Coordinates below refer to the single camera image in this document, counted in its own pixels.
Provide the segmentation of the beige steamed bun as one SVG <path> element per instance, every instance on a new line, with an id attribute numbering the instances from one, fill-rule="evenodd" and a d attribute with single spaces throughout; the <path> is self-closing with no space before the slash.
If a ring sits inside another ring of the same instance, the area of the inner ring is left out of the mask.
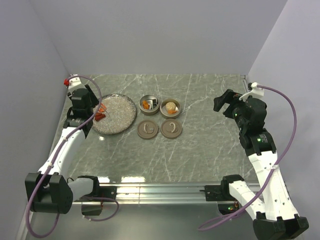
<path id="1" fill-rule="evenodd" d="M 166 110 L 176 110 L 176 104 L 172 101 L 169 101 L 165 104 Z"/>

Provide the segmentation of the orange fried piece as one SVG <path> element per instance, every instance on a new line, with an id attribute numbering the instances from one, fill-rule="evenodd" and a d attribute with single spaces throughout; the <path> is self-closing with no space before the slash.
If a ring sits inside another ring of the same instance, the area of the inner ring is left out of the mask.
<path id="1" fill-rule="evenodd" d="M 170 110 L 167 110 L 167 113 L 168 113 L 169 115 L 174 115 L 174 114 L 177 113 L 177 110 L 170 109 Z"/>
<path id="2" fill-rule="evenodd" d="M 148 104 L 148 102 L 146 100 L 143 100 L 142 101 L 142 107 L 145 109 L 145 110 L 149 110 L 150 109 L 150 105 Z"/>

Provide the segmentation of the white-topped sushi piece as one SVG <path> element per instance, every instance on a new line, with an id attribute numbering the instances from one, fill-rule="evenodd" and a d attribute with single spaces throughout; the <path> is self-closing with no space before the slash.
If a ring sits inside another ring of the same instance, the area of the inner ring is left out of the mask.
<path id="1" fill-rule="evenodd" d="M 156 99 L 153 99 L 152 100 L 152 104 L 153 104 L 154 107 L 156 107 L 158 105 L 158 101 Z"/>

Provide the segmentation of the red-centre sushi roll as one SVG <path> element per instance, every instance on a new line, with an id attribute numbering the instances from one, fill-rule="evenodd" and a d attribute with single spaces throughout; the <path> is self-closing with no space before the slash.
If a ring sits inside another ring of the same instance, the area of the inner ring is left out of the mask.
<path id="1" fill-rule="evenodd" d="M 152 110 L 154 108 L 154 103 L 152 99 L 148 99 L 147 100 L 148 106 L 149 106 L 149 110 Z"/>

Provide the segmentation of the orange shrimp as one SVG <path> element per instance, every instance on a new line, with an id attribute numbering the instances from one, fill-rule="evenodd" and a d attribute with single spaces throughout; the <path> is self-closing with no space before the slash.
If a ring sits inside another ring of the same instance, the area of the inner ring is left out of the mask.
<path id="1" fill-rule="evenodd" d="M 107 108 L 106 108 L 106 106 L 105 106 L 103 103 L 101 103 L 101 104 L 100 104 L 100 108 L 99 108 L 98 111 L 99 111 L 100 113 L 104 113 L 104 112 L 107 111 Z"/>

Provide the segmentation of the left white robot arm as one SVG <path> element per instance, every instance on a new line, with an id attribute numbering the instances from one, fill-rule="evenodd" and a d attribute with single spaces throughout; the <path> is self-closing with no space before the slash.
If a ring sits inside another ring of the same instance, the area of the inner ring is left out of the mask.
<path id="1" fill-rule="evenodd" d="M 74 201 L 85 196 L 96 201 L 101 188 L 96 176 L 80 176 L 68 183 L 65 176 L 73 157 L 93 126 L 99 100 L 88 85 L 69 88 L 72 106 L 67 112 L 61 137 L 45 164 L 25 178 L 27 207 L 32 212 L 66 214 Z"/>

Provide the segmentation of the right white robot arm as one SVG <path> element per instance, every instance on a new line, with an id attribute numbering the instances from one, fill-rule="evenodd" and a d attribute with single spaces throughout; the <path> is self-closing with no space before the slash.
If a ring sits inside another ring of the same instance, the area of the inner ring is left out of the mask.
<path id="1" fill-rule="evenodd" d="M 282 159 L 272 135 L 264 127 L 267 105 L 261 100 L 264 92 L 251 90 L 246 94 L 227 89 L 214 99 L 213 110 L 233 119 L 239 129 L 239 141 L 256 173 L 260 190 L 253 193 L 240 175 L 224 176 L 220 194 L 235 199 L 241 208 L 227 215 L 228 219 L 247 212 L 259 240 L 293 240 L 309 228 L 306 217 L 293 205 L 283 180 L 279 162 Z"/>

